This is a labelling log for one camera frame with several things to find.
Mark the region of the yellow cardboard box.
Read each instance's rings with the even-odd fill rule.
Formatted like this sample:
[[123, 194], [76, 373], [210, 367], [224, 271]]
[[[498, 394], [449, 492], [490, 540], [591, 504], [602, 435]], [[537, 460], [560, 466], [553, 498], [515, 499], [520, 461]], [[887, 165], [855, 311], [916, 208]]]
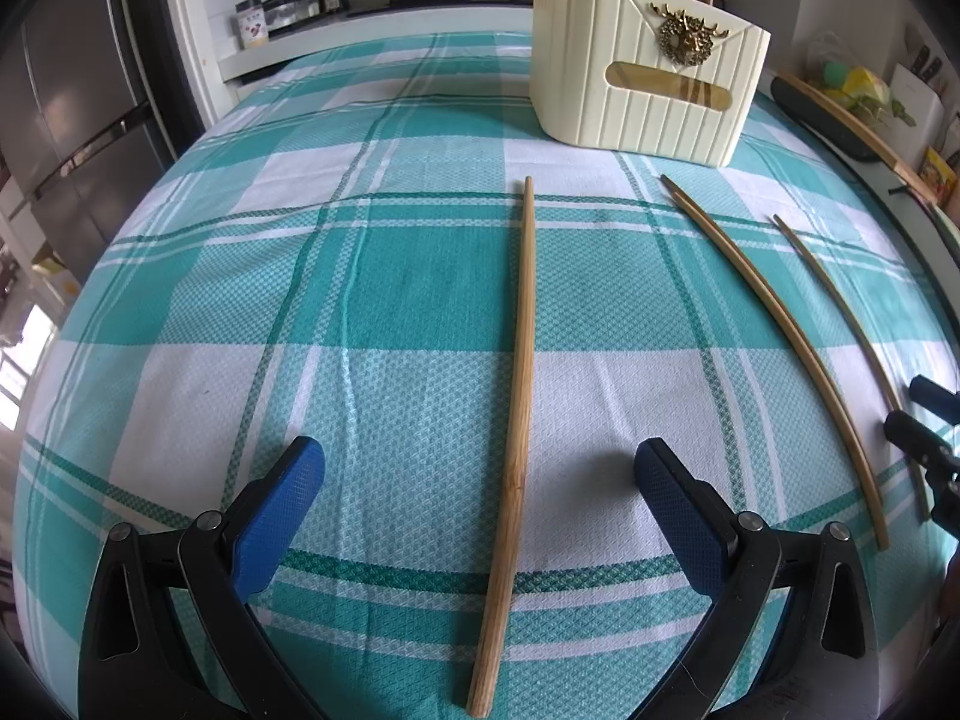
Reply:
[[31, 270], [43, 278], [64, 304], [73, 304], [82, 291], [82, 285], [52, 250], [39, 250], [31, 261]]

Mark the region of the white spice jar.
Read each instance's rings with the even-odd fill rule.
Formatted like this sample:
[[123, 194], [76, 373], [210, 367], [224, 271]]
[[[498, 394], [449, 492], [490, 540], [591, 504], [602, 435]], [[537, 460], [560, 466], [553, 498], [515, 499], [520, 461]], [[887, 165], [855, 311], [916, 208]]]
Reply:
[[235, 6], [235, 18], [243, 49], [268, 43], [267, 18], [262, 0], [241, 0]]

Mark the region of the cream utensil holder box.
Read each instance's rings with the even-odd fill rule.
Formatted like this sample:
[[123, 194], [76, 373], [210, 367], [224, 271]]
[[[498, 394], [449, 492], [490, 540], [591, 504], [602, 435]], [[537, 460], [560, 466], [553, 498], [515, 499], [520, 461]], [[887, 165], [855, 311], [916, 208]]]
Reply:
[[558, 142], [724, 167], [768, 44], [700, 0], [534, 0], [530, 100]]

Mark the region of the grey refrigerator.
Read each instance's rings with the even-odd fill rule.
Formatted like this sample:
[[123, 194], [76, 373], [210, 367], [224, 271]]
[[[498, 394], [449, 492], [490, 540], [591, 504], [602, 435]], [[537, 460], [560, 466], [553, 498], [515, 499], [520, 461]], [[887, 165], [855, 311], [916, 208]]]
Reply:
[[78, 280], [174, 163], [133, 0], [20, 0], [2, 26], [2, 156]]

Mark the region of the wooden cutting board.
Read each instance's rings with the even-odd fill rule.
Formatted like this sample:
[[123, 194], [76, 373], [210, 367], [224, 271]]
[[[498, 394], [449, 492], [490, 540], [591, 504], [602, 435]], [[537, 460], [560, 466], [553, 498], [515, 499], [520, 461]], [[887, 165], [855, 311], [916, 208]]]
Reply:
[[884, 163], [918, 200], [929, 206], [939, 205], [934, 192], [912, 167], [866, 124], [825, 94], [793, 75], [773, 76], [770, 93], [793, 119], [825, 138], [844, 156], [861, 163]]

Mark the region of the teal plaid tablecloth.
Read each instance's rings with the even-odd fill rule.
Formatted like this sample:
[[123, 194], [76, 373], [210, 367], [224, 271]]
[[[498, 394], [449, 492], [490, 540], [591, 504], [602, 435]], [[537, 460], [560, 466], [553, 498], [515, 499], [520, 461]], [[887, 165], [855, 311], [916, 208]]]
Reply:
[[662, 437], [734, 509], [850, 528], [880, 694], [931, 639], [953, 541], [918, 517], [885, 403], [815, 255], [895, 382], [958, 382], [913, 252], [812, 133], [757, 99], [721, 169], [571, 148], [512, 32], [290, 65], [161, 177], [44, 364], [14, 496], [29, 658], [76, 702], [107, 530], [179, 528], [299, 436], [325, 481], [254, 601], [335, 718], [457, 718], [505, 453], [519, 202], [537, 323], [500, 718], [628, 715], [706, 611], [636, 491]]

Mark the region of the yellow snack packet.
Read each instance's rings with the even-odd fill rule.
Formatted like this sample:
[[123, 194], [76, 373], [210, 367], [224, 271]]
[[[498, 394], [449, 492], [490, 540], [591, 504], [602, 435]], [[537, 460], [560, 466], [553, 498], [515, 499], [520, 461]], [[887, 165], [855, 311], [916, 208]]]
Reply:
[[934, 193], [935, 201], [939, 205], [950, 199], [957, 185], [957, 172], [934, 148], [926, 148], [924, 151], [918, 174], [926, 187]]

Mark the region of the white knife block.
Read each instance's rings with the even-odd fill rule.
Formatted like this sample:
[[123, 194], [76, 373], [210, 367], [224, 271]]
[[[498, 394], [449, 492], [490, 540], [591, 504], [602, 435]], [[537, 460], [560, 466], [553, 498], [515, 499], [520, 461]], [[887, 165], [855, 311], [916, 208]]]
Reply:
[[944, 105], [931, 82], [942, 68], [942, 59], [923, 43], [907, 65], [896, 64], [890, 76], [890, 114], [884, 140], [893, 153], [918, 171], [937, 137]]

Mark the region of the yellow green produce bag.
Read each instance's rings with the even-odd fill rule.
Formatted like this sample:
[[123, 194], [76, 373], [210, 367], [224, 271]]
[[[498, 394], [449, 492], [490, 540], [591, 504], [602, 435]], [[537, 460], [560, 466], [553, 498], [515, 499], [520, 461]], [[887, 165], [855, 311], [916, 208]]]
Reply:
[[833, 31], [821, 32], [809, 41], [805, 70], [809, 85], [871, 128], [893, 121], [916, 125], [889, 85], [862, 65]]

